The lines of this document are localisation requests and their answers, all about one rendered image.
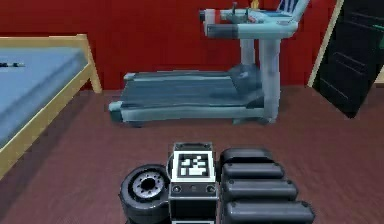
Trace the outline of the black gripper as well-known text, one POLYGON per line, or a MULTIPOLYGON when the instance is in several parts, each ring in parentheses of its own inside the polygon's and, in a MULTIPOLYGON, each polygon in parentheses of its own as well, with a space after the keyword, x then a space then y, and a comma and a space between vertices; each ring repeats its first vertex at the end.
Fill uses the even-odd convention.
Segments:
POLYGON ((147 164, 133 169, 120 185, 125 224, 170 224, 169 184, 164 165, 147 164))

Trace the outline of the grey treadmill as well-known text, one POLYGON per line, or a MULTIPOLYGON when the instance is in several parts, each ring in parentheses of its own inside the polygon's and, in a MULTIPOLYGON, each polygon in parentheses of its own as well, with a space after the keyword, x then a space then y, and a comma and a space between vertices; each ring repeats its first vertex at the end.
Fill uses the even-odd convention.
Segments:
POLYGON ((274 10, 203 9, 209 38, 238 39, 240 63, 226 71, 171 70, 127 73, 120 98, 108 105, 111 119, 140 127, 176 119, 276 121, 281 82, 280 46, 292 37, 310 0, 280 0, 274 10))

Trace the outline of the wooden bed with blue mattress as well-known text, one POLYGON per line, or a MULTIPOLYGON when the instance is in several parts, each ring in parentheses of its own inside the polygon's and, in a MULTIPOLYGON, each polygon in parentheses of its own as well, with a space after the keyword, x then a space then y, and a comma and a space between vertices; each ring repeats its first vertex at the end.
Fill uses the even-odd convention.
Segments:
POLYGON ((86 84, 102 91, 88 37, 0 37, 0 180, 86 84))

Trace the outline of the black room door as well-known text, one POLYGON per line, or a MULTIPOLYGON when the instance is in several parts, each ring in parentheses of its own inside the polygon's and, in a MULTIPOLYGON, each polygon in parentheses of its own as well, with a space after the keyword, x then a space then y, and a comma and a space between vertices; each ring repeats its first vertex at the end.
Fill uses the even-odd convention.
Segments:
POLYGON ((384 66, 384 0, 344 0, 313 88, 353 118, 384 66))

